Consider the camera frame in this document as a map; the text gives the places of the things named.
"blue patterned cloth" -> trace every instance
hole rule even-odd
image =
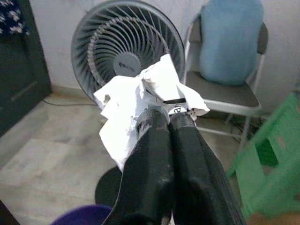
[[[210,0],[201,11],[200,72],[209,81],[241,85],[257,63],[263,23],[260,0]]]
[[[0,37],[10,34],[29,34],[16,0],[0,0]]]

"chair seat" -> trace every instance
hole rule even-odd
[[[212,110],[251,115],[261,108],[246,82],[242,86],[228,86],[209,82],[199,72],[188,71],[186,85],[197,91]]]

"fabric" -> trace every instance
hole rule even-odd
[[[100,137],[121,171],[137,142],[136,120],[145,109],[162,106],[167,119],[188,111],[193,120],[209,111],[196,91],[179,82],[169,54],[137,77],[114,77],[94,96],[108,119]]]
[[[0,0],[0,37],[11,34],[29,34],[16,0]]]
[[[201,11],[200,72],[213,82],[241,85],[255,70],[263,23],[259,0],[210,0]]]

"white wall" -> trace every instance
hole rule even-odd
[[[271,112],[300,76],[300,1],[261,0],[269,30],[267,58],[258,88],[265,112]]]
[[[30,0],[53,84],[79,88],[70,58],[74,30],[103,0]],[[270,32],[268,56],[258,89],[264,111],[271,112],[293,88],[300,72],[300,1],[261,0]],[[165,13],[182,39],[204,0],[145,0]]]

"fan logo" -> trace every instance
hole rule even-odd
[[[124,64],[124,63],[122,63],[122,62],[119,62],[119,66],[120,66],[121,68],[125,68],[125,69],[128,69],[128,70],[131,70],[132,72],[135,71],[132,67],[130,67],[130,66],[128,66],[128,65],[126,65],[126,64]]]

